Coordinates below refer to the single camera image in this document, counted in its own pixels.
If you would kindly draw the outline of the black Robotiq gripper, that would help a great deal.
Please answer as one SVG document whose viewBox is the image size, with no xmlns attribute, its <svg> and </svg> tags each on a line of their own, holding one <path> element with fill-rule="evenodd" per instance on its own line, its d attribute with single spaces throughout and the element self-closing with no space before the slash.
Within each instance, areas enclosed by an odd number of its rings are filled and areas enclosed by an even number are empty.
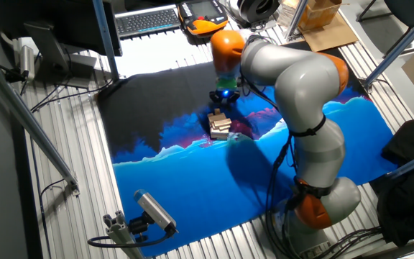
<svg viewBox="0 0 414 259">
<path fill-rule="evenodd" d="M 239 91 L 233 91 L 230 89 L 216 89 L 215 91 L 209 92 L 209 97 L 213 103 L 218 104 L 220 101 L 229 101 L 233 104 L 241 96 Z"/>
</svg>

